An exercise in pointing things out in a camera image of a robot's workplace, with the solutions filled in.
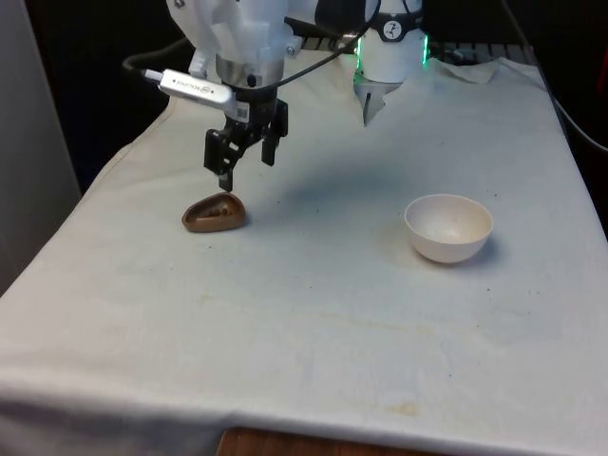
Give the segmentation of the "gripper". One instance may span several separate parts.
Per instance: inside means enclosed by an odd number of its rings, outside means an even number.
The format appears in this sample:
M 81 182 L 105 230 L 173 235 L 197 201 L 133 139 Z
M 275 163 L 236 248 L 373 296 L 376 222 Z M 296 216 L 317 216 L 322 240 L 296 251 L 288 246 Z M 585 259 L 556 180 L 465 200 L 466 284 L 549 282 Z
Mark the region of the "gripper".
M 289 107 L 277 99 L 276 88 L 235 88 L 237 111 L 228 115 L 222 129 L 205 135 L 203 166 L 218 177 L 224 191 L 233 190 L 233 172 L 245 151 L 257 143 L 256 131 L 264 131 L 261 160 L 274 165 L 280 139 L 289 132 Z

